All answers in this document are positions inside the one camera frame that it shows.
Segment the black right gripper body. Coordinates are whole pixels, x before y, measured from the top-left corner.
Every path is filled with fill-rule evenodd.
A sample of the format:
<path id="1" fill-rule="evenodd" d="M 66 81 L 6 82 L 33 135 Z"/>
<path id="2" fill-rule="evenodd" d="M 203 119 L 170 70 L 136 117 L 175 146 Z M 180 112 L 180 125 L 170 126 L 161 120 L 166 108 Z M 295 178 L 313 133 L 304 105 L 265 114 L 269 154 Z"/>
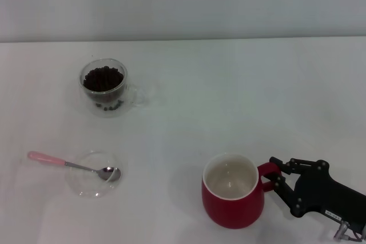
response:
<path id="1" fill-rule="evenodd" d="M 328 170 L 308 171 L 295 183 L 294 216 L 314 211 L 336 222 L 346 221 L 351 229 L 365 226 L 365 195 L 346 187 L 329 175 Z"/>

